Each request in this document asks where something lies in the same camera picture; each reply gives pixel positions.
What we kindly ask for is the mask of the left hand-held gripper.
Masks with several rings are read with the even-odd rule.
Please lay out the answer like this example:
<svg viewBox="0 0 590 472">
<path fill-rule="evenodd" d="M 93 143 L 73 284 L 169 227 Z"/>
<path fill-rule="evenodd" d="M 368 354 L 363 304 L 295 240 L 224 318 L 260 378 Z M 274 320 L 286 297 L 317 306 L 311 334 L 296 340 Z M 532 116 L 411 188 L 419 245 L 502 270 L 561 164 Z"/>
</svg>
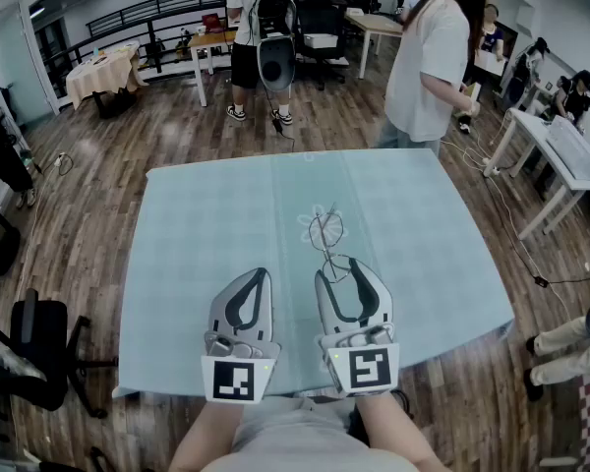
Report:
<svg viewBox="0 0 590 472">
<path fill-rule="evenodd" d="M 259 404 L 281 352 L 271 341 L 272 281 L 265 268 L 241 274 L 213 298 L 208 330 L 201 358 L 206 400 Z"/>
</svg>

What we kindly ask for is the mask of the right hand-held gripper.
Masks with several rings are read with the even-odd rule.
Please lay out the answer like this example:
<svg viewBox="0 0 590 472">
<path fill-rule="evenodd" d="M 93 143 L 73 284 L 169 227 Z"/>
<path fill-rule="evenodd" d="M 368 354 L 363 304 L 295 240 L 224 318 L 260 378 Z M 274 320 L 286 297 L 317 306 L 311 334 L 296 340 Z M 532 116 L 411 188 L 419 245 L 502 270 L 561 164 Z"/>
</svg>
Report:
<svg viewBox="0 0 590 472">
<path fill-rule="evenodd" d="M 393 320 L 392 296 L 367 265 L 350 258 L 349 266 L 361 314 L 345 331 L 348 321 L 338 307 L 329 280 L 319 269 L 315 291 L 325 335 L 318 336 L 317 342 L 339 397 L 389 392 L 397 388 L 399 374 L 395 327 L 386 324 Z"/>
</svg>

